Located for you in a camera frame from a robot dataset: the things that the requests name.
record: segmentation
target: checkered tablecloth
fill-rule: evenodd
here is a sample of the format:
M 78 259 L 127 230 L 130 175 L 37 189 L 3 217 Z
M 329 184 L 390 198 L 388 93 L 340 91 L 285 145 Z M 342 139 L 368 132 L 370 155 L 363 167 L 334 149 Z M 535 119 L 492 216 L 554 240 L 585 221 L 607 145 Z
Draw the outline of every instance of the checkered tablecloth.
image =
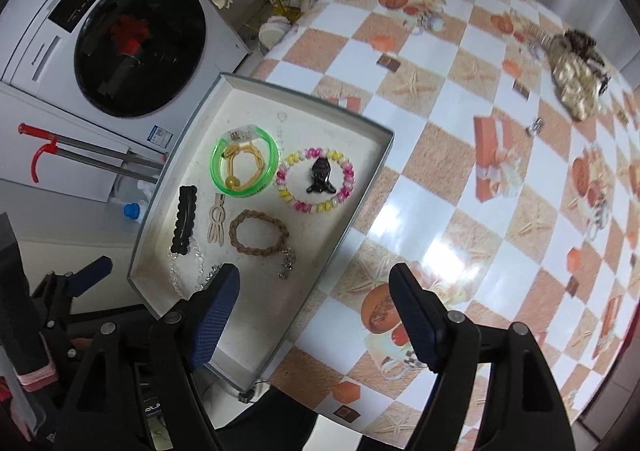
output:
M 606 114 L 572 123 L 548 63 L 518 36 L 532 22 L 551 34 L 564 31 L 551 11 L 533 0 L 417 0 L 440 6 L 442 20 L 439 30 L 415 34 L 412 11 L 380 3 L 389 1 L 320 0 L 254 73 L 329 100 L 357 98 L 338 104 L 396 134 L 354 228 L 266 377 L 318 413 L 404 447 L 435 376 L 407 355 L 385 377 L 374 354 L 397 343 L 396 335 L 371 343 L 361 316 L 366 295 L 404 261 L 448 308 L 474 322 L 525 322 L 573 421 L 618 353 L 640 291 L 631 88 L 611 68 Z M 495 16 L 505 15 L 515 30 L 496 26 Z M 372 44 L 380 36 L 401 63 L 395 73 L 376 64 L 381 53 Z M 514 77 L 528 98 L 514 90 Z M 526 127 L 537 117 L 545 126 L 532 138 Z M 474 129 L 481 118 L 510 125 L 500 135 L 510 136 L 506 158 L 513 148 L 517 175 L 510 178 L 519 182 L 484 202 Z M 592 185 L 582 198 L 575 184 L 574 161 L 589 157 L 587 180 L 606 187 L 609 206 L 595 234 L 584 209 Z M 459 449 L 473 446 L 488 372 L 479 367 Z

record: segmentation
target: beaded bracelet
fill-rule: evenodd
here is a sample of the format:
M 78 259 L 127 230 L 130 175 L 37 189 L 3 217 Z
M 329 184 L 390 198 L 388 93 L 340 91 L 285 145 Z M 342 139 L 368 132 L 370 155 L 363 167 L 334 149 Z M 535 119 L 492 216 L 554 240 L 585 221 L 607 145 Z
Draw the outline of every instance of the beaded bracelet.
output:
M 331 200 L 326 200 L 325 202 L 320 202 L 317 204 L 312 204 L 296 199 L 289 192 L 289 189 L 287 189 L 287 172 L 289 171 L 289 168 L 302 160 L 319 158 L 333 160 L 334 162 L 337 162 L 342 168 L 344 180 L 342 186 L 340 187 L 340 190 L 338 191 L 337 195 L 334 196 Z M 300 211 L 302 213 L 321 213 L 331 211 L 331 209 L 336 208 L 338 205 L 347 200 L 351 195 L 351 192 L 353 191 L 354 182 L 355 179 L 353 173 L 353 164 L 349 162 L 349 159 L 346 158 L 342 152 L 329 149 L 323 150 L 322 148 L 307 148 L 306 150 L 293 152 L 283 159 L 276 172 L 275 183 L 278 187 L 278 192 L 280 193 L 280 196 L 282 197 L 284 202 L 291 204 L 296 209 L 296 211 Z

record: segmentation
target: washing machine door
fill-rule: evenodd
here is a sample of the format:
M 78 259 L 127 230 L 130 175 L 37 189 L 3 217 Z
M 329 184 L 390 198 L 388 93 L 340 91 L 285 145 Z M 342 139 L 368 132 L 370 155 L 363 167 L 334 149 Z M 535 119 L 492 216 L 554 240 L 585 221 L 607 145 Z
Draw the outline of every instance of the washing machine door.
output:
M 205 38 L 198 0 L 101 0 L 76 43 L 78 86 L 109 115 L 149 114 L 187 84 Z

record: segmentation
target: washing machine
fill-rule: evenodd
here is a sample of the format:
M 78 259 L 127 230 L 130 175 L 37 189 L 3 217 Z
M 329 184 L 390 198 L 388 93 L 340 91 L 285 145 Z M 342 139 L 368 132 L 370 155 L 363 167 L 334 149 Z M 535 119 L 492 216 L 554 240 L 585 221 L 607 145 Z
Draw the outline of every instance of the washing machine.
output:
M 2 81 L 160 153 L 246 54 L 209 0 L 9 0 L 0 14 Z

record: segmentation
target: brown braided hair tie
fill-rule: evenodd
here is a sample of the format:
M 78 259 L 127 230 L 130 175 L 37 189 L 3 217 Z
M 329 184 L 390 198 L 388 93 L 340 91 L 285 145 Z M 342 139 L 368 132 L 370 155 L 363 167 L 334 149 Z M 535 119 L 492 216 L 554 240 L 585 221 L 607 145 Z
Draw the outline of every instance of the brown braided hair tie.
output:
M 242 243 L 238 241 L 238 226 L 247 218 L 255 218 L 275 225 L 280 230 L 280 240 L 278 240 L 278 243 L 266 249 L 254 249 L 242 245 Z M 277 218 L 272 218 L 260 211 L 245 209 L 229 224 L 229 242 L 236 248 L 236 251 L 242 254 L 249 254 L 250 256 L 271 256 L 271 254 L 279 253 L 286 248 L 285 242 L 287 238 L 289 238 L 287 226 Z

